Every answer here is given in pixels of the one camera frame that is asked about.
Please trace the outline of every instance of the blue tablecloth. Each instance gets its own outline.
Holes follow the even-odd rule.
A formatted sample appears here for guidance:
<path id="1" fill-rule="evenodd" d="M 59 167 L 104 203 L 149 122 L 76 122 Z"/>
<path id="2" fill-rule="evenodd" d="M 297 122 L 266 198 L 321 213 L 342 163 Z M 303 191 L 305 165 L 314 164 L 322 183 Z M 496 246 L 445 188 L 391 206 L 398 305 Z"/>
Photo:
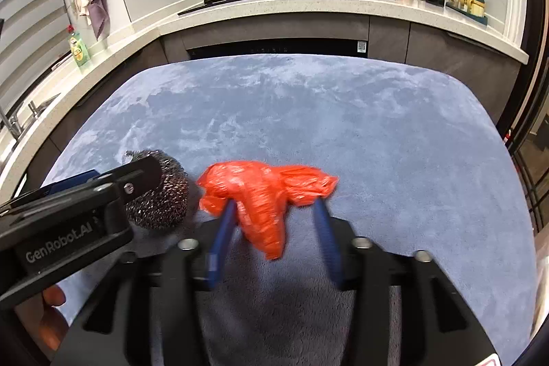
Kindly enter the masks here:
<path id="1" fill-rule="evenodd" d="M 191 177 L 235 159 L 307 164 L 340 178 L 329 200 L 387 251 L 431 251 L 503 364 L 528 344 L 536 272 L 517 174 L 467 87 L 427 69 L 361 58 L 251 55 L 148 69 L 76 134 L 46 182 L 162 149 Z M 136 231 L 142 255 L 185 233 Z M 238 233 L 219 288 L 199 297 L 213 365 L 339 364 L 353 295 L 321 261 L 309 208 L 291 209 L 284 257 Z M 69 320 L 117 255 L 64 280 Z"/>

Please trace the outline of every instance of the orange plastic bag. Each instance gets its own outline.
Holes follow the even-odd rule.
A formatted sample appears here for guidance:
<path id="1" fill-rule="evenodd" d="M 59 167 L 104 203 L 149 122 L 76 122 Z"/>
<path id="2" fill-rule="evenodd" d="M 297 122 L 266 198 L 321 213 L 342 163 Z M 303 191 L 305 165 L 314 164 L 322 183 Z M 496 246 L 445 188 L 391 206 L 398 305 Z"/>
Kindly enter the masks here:
<path id="1" fill-rule="evenodd" d="M 201 210 L 219 216 L 227 199 L 234 199 L 246 238 L 267 259 L 277 259 L 284 251 L 286 202 L 310 205 L 318 196 L 329 196 L 337 182 L 337 177 L 308 166 L 234 161 L 213 164 L 197 183 L 206 190 Z"/>

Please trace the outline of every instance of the red and white sticker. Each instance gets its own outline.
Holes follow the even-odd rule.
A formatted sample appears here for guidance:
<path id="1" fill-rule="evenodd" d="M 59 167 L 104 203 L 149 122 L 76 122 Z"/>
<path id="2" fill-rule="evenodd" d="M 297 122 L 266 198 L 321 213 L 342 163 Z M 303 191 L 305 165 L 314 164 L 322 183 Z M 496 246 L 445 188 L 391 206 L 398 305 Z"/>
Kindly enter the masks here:
<path id="1" fill-rule="evenodd" d="M 476 366 L 501 366 L 500 357 L 498 357 L 497 353 L 493 353 Z"/>

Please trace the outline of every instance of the seasoning jar set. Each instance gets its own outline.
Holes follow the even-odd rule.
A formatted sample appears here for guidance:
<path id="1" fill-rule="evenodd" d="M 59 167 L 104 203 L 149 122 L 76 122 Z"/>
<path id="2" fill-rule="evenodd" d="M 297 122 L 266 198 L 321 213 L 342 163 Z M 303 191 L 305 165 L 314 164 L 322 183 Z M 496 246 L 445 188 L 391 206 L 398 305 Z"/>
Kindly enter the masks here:
<path id="1" fill-rule="evenodd" d="M 486 2 L 484 0 L 449 0 L 448 1 L 454 8 L 459 9 L 465 13 L 484 17 L 484 11 L 486 10 Z"/>

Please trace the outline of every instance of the white countertop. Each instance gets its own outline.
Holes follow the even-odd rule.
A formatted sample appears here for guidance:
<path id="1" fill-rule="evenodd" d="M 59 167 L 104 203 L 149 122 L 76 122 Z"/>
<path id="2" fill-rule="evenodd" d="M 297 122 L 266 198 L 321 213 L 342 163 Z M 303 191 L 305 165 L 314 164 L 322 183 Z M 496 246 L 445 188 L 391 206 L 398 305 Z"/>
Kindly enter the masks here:
<path id="1" fill-rule="evenodd" d="M 238 17 L 292 12 L 342 12 L 385 16 L 417 22 L 446 30 L 456 35 L 492 47 L 521 63 L 528 62 L 528 55 L 517 45 L 505 39 L 490 27 L 485 27 L 462 14 L 447 8 L 439 8 L 418 0 L 242 0 L 213 6 L 182 16 L 180 11 L 189 6 L 188 1 L 167 6 L 130 25 L 129 30 L 117 32 L 122 37 L 117 42 L 95 54 L 80 70 L 72 58 L 59 66 L 27 98 L 40 104 L 53 95 L 60 94 L 31 126 L 6 161 L 0 174 L 0 203 L 12 198 L 28 164 L 70 109 L 104 76 L 130 55 L 158 37 L 197 25 L 224 21 Z M 29 116 L 22 107 L 18 117 L 23 123 Z M 13 147 L 14 139 L 7 129 L 0 132 L 0 155 Z"/>

